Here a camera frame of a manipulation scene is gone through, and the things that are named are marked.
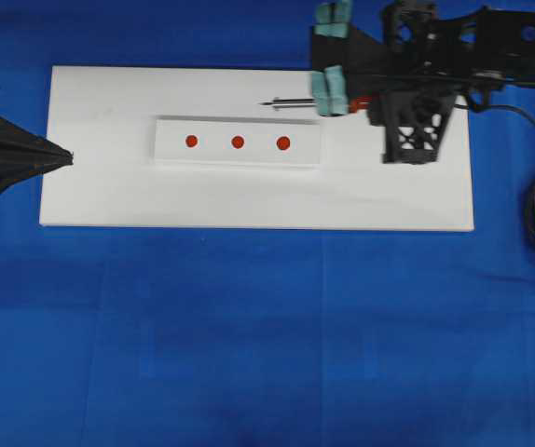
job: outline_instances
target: red dot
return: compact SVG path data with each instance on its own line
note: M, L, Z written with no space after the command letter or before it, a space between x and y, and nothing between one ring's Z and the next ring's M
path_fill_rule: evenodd
M242 146L245 145L245 139L241 136L236 136L232 139L232 146L235 149L241 149Z
M285 151L290 147L290 138L288 137L280 137L277 142L278 149L281 151Z
M197 146L197 143L198 139L195 135L189 135L188 137L186 137L186 145L188 147L195 147Z

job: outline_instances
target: red component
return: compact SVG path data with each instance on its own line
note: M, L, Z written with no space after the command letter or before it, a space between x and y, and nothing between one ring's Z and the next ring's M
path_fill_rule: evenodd
M374 96L360 96L350 102L349 111L356 114L360 110L367 110L369 104L375 99Z
M245 139L242 138L240 135L234 137L232 139L232 146L235 148L235 149L241 149L242 146L245 145Z
M281 151L285 151L290 147L290 138L280 137L276 144L278 145L278 149L280 149Z
M188 137L186 137L185 142L186 142L187 147L195 147L197 146L197 143L199 142L199 140L197 139L195 135L189 135Z

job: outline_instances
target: cable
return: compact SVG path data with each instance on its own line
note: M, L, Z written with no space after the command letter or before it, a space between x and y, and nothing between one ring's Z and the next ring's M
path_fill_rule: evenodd
M487 76L471 76L471 77L454 77L443 74L377 74L361 71L350 72L353 75L364 75L367 77L392 79L398 81L446 81L460 84L472 84L477 82L488 82L490 84L504 84L517 87L535 87L535 81L518 81L515 79L508 79L506 77L487 77Z
M466 105L460 105L456 104L454 106L457 109L462 110L469 110L469 107ZM528 112L524 111L523 109L513 106L513 105L490 105L488 106L487 110L506 110L509 112L514 112L515 114L519 114L523 116L530 124L532 124L535 127L535 118L530 115ZM525 222L527 224L527 230L535 237L535 229L532 225L532 212L535 205L535 183L528 191L527 196L527 205L525 207Z

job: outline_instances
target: white board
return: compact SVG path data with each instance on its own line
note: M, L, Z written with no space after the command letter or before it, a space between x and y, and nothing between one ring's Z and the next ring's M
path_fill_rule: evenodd
M322 118L258 105L274 97L309 97L308 73L54 67L48 138L75 165L45 176L40 223L473 230L466 112L455 112L438 163L384 165L383 130L364 113ZM158 129L184 121L260 123L278 134L319 128L321 146L304 144L317 157L298 163L161 154ZM182 134L167 132L160 142L182 145Z

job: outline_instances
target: blue background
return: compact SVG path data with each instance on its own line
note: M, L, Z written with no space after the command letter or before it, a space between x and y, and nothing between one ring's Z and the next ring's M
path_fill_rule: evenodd
M0 115L45 134L53 64L306 69L316 3L0 0ZM42 228L13 187L0 445L535 446L535 130L490 111L471 142L471 234Z

